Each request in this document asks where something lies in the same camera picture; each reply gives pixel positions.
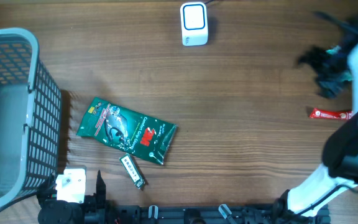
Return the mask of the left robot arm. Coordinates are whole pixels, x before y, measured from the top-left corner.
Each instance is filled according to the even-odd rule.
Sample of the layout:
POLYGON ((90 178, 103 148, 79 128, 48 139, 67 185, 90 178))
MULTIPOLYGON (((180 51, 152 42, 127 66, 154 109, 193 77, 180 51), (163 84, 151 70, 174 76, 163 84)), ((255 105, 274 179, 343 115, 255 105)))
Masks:
POLYGON ((85 194, 86 167, 66 167, 62 174, 51 178, 54 180, 45 181, 37 194, 40 224, 111 223, 106 184, 100 172, 93 195, 85 194))

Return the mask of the green 3M gloves package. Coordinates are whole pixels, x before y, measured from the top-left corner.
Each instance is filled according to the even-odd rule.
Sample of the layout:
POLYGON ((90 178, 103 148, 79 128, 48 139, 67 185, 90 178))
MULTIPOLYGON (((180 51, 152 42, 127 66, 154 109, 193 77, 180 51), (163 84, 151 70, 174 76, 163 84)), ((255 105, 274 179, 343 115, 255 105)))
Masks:
POLYGON ((76 134, 162 165, 176 130, 176 124, 96 97, 86 110, 76 134))

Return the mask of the green white candy bar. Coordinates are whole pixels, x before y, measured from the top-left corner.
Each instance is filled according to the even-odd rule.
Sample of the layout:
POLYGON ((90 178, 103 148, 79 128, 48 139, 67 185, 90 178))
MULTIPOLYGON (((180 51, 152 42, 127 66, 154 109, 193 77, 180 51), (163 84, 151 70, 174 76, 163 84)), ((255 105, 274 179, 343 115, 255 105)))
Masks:
POLYGON ((139 189, 142 190, 145 185, 145 179, 139 172, 135 162, 133 161, 130 154, 126 154, 122 156, 120 159, 121 164, 125 168, 126 172, 129 174, 131 180, 133 181, 134 185, 139 189))

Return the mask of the teal wet wipes pack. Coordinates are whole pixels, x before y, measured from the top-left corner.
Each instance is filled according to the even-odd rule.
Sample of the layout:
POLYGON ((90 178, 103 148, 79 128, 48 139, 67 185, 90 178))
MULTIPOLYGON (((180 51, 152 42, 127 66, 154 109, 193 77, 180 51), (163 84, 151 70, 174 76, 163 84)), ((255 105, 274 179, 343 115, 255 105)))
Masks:
MULTIPOLYGON (((329 55, 334 55, 335 53, 338 53, 341 50, 341 47, 339 45, 328 49, 326 53, 329 55)), ((352 74, 349 70, 344 70, 339 74, 339 80, 342 82, 351 82, 352 81, 352 74)))

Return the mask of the black mounting rail base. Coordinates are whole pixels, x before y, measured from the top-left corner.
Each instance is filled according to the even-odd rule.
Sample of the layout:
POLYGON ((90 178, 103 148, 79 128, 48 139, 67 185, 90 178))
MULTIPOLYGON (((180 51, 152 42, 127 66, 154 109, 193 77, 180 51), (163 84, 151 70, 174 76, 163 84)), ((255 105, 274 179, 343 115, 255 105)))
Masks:
POLYGON ((257 204, 229 207, 229 215, 214 207, 140 207, 137 205, 118 206, 110 212, 109 223, 129 224, 191 224, 191 223, 238 223, 263 224, 286 223, 282 218, 271 218, 271 206, 257 204))

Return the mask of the grey plastic mesh basket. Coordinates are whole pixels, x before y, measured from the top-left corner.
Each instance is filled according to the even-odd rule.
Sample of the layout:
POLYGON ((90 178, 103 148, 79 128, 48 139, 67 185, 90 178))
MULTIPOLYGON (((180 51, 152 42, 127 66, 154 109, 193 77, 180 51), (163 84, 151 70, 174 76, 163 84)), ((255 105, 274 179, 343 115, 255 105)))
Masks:
POLYGON ((62 93, 39 53, 30 31, 0 29, 0 207, 57 171, 62 93))

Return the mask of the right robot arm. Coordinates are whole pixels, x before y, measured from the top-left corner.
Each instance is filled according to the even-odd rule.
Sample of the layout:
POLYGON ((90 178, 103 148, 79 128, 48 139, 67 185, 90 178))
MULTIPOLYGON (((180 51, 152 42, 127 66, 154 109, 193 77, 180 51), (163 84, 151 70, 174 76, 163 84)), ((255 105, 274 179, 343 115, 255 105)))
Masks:
POLYGON ((322 163, 299 186, 286 190, 272 205, 272 223, 308 223, 339 194, 358 194, 358 15, 340 21, 321 11, 314 14, 343 31, 331 50, 313 47, 298 59, 316 72, 321 95, 333 98, 352 87, 352 116, 326 141, 322 163))

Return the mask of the white barcode scanner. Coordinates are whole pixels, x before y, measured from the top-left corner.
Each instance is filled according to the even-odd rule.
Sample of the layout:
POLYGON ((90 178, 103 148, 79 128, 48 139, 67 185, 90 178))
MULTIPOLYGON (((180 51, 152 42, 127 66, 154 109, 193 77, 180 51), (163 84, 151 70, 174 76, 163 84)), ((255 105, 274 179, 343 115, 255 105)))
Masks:
POLYGON ((208 41, 208 15, 203 2, 186 2, 180 8, 182 44, 205 45, 208 41))

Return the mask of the red snack stick pack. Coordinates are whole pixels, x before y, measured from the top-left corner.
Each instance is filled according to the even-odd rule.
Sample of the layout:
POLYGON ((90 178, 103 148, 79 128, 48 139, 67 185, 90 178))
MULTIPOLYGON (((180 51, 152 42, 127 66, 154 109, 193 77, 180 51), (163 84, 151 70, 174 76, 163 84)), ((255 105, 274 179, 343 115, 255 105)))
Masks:
POLYGON ((344 111, 327 111, 314 108, 309 115, 312 119, 334 119, 334 120, 349 120, 352 118, 351 110, 344 111))

